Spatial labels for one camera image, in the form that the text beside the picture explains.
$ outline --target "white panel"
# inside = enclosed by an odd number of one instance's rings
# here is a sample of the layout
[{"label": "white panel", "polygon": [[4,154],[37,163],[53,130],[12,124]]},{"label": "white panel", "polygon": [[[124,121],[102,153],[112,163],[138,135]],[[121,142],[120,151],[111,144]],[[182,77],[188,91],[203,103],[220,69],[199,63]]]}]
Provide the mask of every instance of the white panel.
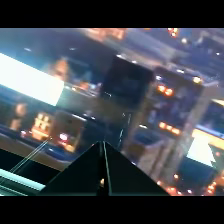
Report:
[{"label": "white panel", "polygon": [[56,106],[64,82],[0,53],[0,84]]}]

